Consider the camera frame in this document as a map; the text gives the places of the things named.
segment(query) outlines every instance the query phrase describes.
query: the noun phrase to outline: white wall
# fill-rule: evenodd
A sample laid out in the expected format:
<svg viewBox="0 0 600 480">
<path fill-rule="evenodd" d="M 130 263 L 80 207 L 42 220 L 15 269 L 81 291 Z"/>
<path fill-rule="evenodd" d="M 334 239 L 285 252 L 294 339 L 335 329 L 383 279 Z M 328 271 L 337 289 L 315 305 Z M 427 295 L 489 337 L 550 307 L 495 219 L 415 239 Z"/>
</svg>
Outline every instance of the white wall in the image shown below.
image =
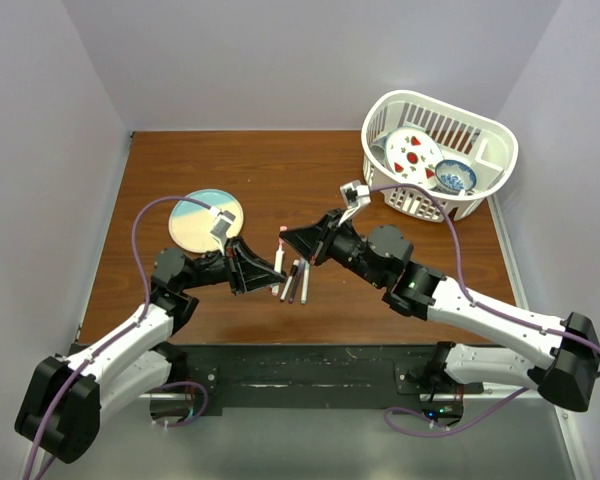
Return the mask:
<svg viewBox="0 0 600 480">
<path fill-rule="evenodd" d="M 35 365 L 66 351 L 127 134 L 58 0 L 0 0 L 0 479 Z"/>
<path fill-rule="evenodd" d="M 501 109 L 559 0 L 63 0 L 132 130 L 357 129 L 408 88 Z"/>
<path fill-rule="evenodd" d="M 600 336 L 600 1 L 562 2 L 499 120 L 520 142 L 500 199 L 529 303 Z M 600 480 L 600 380 L 578 423 Z"/>
</svg>

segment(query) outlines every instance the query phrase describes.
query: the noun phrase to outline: brown wooden tabletop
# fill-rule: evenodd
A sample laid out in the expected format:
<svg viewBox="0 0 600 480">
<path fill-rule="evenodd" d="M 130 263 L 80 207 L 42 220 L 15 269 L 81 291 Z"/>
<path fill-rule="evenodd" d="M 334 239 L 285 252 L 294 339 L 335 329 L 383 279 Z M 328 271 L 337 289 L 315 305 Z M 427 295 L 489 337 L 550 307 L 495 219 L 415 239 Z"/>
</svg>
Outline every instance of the brown wooden tabletop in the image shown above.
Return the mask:
<svg viewBox="0 0 600 480">
<path fill-rule="evenodd" d="M 204 188 L 226 190 L 242 204 L 242 236 L 273 262 L 280 225 L 314 223 L 342 207 L 339 186 L 362 180 L 360 133 L 147 132 L 137 133 L 79 338 L 98 340 L 142 303 L 130 232 L 138 211 L 166 195 Z M 156 254 L 175 244 L 167 221 L 174 205 L 161 204 L 143 219 L 138 246 L 147 274 Z M 454 275 L 454 250 L 445 224 L 403 215 L 375 194 L 355 219 L 359 233 L 395 224 L 415 246 L 414 260 Z M 513 294 L 487 202 L 456 222 L 467 284 L 513 303 Z M 297 258 L 287 246 L 285 270 Z M 174 343 L 435 343 L 481 342 L 453 327 L 401 317 L 381 301 L 382 291 L 335 262 L 311 271 L 309 301 L 280 303 L 268 290 L 234 297 L 227 284 L 189 293 L 200 299 Z"/>
</svg>

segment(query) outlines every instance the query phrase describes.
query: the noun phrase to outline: gray floor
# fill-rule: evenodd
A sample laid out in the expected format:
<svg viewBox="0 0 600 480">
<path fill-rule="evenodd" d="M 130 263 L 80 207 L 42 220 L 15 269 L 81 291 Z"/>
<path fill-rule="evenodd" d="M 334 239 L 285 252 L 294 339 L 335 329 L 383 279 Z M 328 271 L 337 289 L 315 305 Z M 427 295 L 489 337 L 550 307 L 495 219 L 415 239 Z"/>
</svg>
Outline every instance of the gray floor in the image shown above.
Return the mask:
<svg viewBox="0 0 600 480">
<path fill-rule="evenodd" d="M 491 400 L 471 399 L 466 418 Z M 420 422 L 399 418 L 403 426 Z M 389 429 L 381 411 L 228 409 L 191 426 L 150 427 L 138 400 L 100 432 L 80 460 L 46 480 L 394 480 L 574 478 L 554 409 L 520 398 L 445 439 Z"/>
</svg>

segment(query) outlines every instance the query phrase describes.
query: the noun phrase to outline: laundry basket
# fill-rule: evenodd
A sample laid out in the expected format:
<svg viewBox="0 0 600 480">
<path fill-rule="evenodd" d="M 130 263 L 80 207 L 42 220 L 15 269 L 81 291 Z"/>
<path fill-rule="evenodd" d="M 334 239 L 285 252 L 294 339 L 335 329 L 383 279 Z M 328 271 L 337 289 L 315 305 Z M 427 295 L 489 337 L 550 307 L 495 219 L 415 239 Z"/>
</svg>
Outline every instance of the laundry basket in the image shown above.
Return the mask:
<svg viewBox="0 0 600 480">
<path fill-rule="evenodd" d="M 370 148 L 374 140 L 400 127 L 425 131 L 439 145 L 443 158 L 459 160 L 476 172 L 476 186 L 464 196 L 431 191 L 448 214 L 455 210 L 455 220 L 466 217 L 497 192 L 518 158 L 518 142 L 504 125 L 426 95 L 396 90 L 376 102 L 362 126 L 363 171 L 369 186 L 404 182 Z M 431 222 L 443 220 L 429 199 L 415 189 L 398 187 L 383 193 L 385 203 L 402 213 Z"/>
</svg>

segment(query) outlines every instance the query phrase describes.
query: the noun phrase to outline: blue and white bowl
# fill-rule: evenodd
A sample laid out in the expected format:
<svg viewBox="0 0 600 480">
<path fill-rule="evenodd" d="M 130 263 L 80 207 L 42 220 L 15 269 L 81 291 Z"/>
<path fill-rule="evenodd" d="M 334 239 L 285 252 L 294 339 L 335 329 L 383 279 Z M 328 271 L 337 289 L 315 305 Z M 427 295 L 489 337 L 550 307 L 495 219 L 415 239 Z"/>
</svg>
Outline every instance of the blue and white bowl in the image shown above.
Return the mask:
<svg viewBox="0 0 600 480">
<path fill-rule="evenodd" d="M 458 195 L 476 186 L 476 173 L 458 160 L 442 160 L 436 165 L 436 183 L 443 193 Z"/>
</svg>

